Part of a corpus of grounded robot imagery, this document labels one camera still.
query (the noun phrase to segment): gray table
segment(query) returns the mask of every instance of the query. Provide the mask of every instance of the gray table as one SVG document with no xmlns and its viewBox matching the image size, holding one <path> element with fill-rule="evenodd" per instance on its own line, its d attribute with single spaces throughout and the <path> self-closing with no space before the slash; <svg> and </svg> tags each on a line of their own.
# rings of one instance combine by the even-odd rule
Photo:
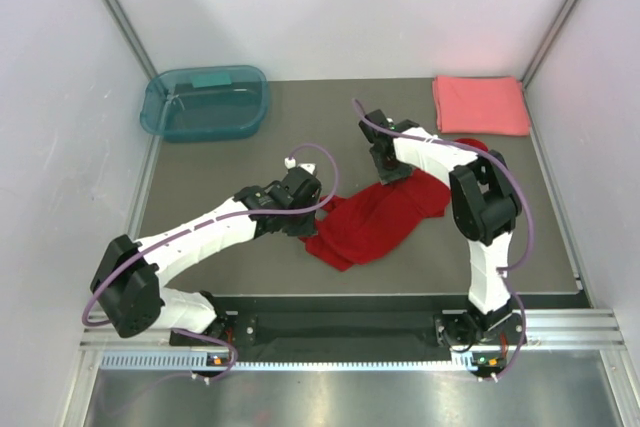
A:
<svg viewBox="0 0 640 427">
<path fill-rule="evenodd" d="M 302 142 L 327 147 L 341 169 L 339 195 L 350 196 L 377 181 L 369 145 L 350 99 L 381 108 L 395 120 L 410 118 L 436 132 L 431 79 L 274 82 L 272 106 L 252 138 L 161 147 L 142 224 L 142 235 L 168 230 L 213 209 L 247 185 L 266 185 L 285 173 L 283 158 Z M 526 266 L 512 275 L 528 293 L 576 292 L 576 283 L 542 173 L 529 138 L 476 136 L 502 152 L 521 182 L 537 222 L 537 245 Z M 299 161 L 319 164 L 325 192 L 331 167 L 313 151 Z M 511 261 L 522 253 L 526 225 L 519 221 Z M 215 295 L 454 294 L 468 290 L 467 244 L 450 214 L 427 219 L 385 258 L 341 273 L 307 254 L 302 242 L 266 235 L 215 255 L 176 278 L 172 286 Z"/>
</svg>

